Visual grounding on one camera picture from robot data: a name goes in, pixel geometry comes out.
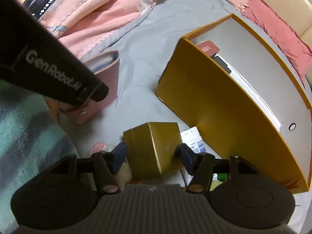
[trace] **headboard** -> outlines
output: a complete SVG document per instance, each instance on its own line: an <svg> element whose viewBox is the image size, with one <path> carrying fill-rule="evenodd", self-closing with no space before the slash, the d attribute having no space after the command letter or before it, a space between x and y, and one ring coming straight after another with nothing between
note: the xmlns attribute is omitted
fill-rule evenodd
<svg viewBox="0 0 312 234"><path fill-rule="evenodd" d="M312 48L312 4L308 0L264 0ZM312 85L312 67L306 73Z"/></svg>

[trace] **red pillow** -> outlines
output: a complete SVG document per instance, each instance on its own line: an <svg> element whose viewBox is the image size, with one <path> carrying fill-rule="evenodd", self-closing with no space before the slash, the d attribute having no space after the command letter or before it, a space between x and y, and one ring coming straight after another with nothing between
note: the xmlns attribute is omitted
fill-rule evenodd
<svg viewBox="0 0 312 234"><path fill-rule="evenodd" d="M296 32L288 26L263 0L251 0L243 16L261 27L286 55L301 82L312 65L312 52Z"/></svg>

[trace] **teal fuzzy fabric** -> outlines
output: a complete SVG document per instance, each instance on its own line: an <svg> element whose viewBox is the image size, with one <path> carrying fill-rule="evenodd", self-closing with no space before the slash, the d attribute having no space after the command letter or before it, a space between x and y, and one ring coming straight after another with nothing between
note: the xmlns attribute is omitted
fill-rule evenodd
<svg viewBox="0 0 312 234"><path fill-rule="evenodd" d="M13 193L57 160L78 154L43 97L0 80L0 233L17 223Z"/></svg>

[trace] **pink bag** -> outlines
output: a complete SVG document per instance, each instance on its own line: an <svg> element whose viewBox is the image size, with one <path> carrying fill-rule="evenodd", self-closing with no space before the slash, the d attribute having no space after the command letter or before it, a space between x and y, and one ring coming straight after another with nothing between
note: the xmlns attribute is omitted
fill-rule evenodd
<svg viewBox="0 0 312 234"><path fill-rule="evenodd" d="M89 99L79 108L59 102L61 112L69 119L83 125L105 107L113 103L117 98L118 92L119 63L120 57L118 51L109 51L99 54L85 62L85 65L108 86L108 95L100 102L94 102Z"/></svg>

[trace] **bedsheet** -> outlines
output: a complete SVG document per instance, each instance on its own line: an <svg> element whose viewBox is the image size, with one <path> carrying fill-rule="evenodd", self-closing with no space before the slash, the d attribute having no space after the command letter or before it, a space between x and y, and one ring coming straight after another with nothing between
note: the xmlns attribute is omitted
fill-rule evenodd
<svg viewBox="0 0 312 234"><path fill-rule="evenodd" d="M253 27L287 63L291 64L262 29L244 18L225 0L158 0L149 16L107 50L121 53L118 98L99 115L83 126L61 116L60 125L70 136L82 156L97 142L114 147L122 140L123 131L145 122L177 122L180 131L189 127L155 95L158 79L171 58L177 41L184 34L229 13L234 13ZM312 100L310 88L305 89ZM205 144L207 152L218 155ZM311 193L295 195L300 205L290 226L300 232L304 223Z"/></svg>

